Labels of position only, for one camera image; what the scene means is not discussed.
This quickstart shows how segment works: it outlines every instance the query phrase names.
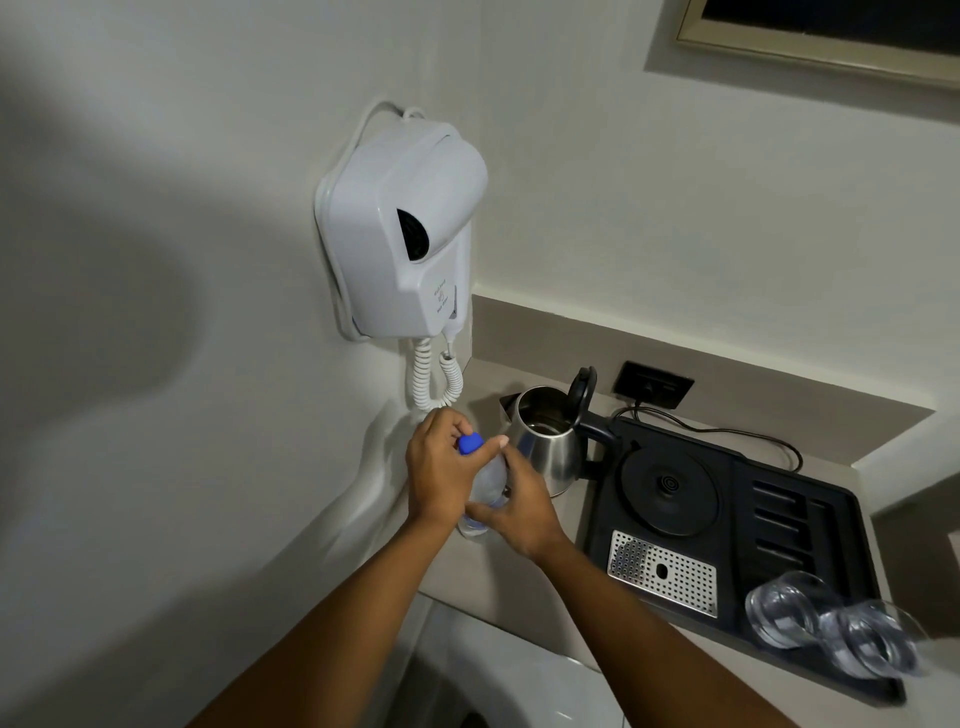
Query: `stainless steel kettle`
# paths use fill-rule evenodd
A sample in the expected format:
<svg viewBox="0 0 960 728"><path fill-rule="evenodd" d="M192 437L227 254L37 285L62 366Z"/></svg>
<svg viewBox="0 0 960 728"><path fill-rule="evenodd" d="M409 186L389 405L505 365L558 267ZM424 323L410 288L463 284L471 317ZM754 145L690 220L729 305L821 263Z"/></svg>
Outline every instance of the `stainless steel kettle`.
<svg viewBox="0 0 960 728"><path fill-rule="evenodd" d="M587 460L587 442L604 446L604 457L615 458L620 441L606 418L589 411L597 373L584 367L568 392L556 387L533 387L500 398L509 424L510 442L543 475L550 496L558 496L578 478L597 479L603 461Z"/></svg>

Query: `upside-down glass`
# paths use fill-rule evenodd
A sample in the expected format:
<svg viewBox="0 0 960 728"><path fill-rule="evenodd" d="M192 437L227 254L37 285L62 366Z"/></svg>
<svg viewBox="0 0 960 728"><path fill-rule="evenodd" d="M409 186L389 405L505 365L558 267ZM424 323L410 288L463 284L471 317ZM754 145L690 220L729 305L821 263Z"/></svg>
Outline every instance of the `upside-down glass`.
<svg viewBox="0 0 960 728"><path fill-rule="evenodd" d="M744 606L764 642L777 649L793 649L816 643L820 616L841 603L823 579L805 571L788 571L747 594Z"/></svg>
<svg viewBox="0 0 960 728"><path fill-rule="evenodd" d="M915 619L881 599L831 610L820 619L820 646L852 677L922 675L920 646L928 639Z"/></svg>

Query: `white hair dryer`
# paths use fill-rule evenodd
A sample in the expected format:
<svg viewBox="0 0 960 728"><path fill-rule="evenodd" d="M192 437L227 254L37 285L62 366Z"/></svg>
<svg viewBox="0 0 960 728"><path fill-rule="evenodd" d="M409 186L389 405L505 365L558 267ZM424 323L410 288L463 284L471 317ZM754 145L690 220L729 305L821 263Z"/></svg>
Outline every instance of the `white hair dryer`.
<svg viewBox="0 0 960 728"><path fill-rule="evenodd" d="M380 110L400 122L361 145ZM470 218L487 188L483 158L449 124L377 101L317 188L314 214L340 295L338 321L352 341L412 338L412 389L429 411L456 401L463 376L452 341L469 301ZM443 334L444 394L429 395L430 339Z"/></svg>

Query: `beige countertop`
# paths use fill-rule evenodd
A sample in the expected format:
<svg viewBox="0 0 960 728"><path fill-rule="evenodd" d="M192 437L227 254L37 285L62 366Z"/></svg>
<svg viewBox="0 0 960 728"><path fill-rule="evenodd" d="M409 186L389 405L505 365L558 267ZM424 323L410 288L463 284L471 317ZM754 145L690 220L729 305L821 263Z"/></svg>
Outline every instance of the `beige countertop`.
<svg viewBox="0 0 960 728"><path fill-rule="evenodd" d="M539 384L564 389L569 386L569 382L564 384L473 359L465 372L464 392L457 406L485 436L490 436L502 426L497 399ZM620 401L598 395L590 409L599 414L610 414L618 406L622 406ZM649 422L670 427L660 420L650 419ZM727 434L705 435L701 439L737 449L758 462L780 467L787 465L787 455L782 450L762 441ZM804 456L803 473L859 494L859 479L852 468ZM589 487L585 481L579 481L566 493L554 498L564 531L578 544L586 530L582 516ZM405 509L405 502L401 502L391 514L384 528L384 541L386 534L392 534L406 517ZM866 529L881 592L889 596L869 519ZM423 578L420 592L596 669L593 656L549 581L533 563L514 553L496 533L469 540L454 531ZM919 724L911 709L909 685L906 709L878 709L725 645L683 629L681 632L801 726L883 728Z"/></svg>

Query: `water bottle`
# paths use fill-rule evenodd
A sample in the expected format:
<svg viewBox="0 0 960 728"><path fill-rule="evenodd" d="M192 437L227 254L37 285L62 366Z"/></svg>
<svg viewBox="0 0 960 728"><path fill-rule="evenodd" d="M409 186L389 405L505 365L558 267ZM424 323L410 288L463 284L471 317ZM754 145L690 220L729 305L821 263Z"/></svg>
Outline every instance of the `water bottle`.
<svg viewBox="0 0 960 728"><path fill-rule="evenodd" d="M461 455L469 455L483 446L484 439L479 432L472 435L463 435L457 440L457 450ZM491 508L499 508L507 502L503 489L507 487L507 463L503 455L498 453L493 460L480 469L473 478L473 487L470 489L470 500L485 503ZM487 532L487 527L474 519L462 516L457 528L467 538L479 536Z"/></svg>

